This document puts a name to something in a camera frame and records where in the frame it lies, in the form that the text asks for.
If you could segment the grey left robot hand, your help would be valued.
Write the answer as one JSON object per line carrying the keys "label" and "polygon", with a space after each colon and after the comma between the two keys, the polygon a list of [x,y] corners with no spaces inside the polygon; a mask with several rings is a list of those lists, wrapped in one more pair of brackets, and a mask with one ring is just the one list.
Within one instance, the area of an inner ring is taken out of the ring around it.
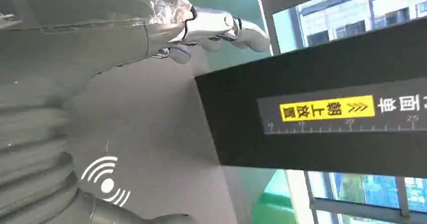
{"label": "grey left robot hand", "polygon": [[95,76],[186,46],[256,52],[258,25],[189,0],[1,0],[1,223],[195,223],[144,219],[79,188],[64,103]]}

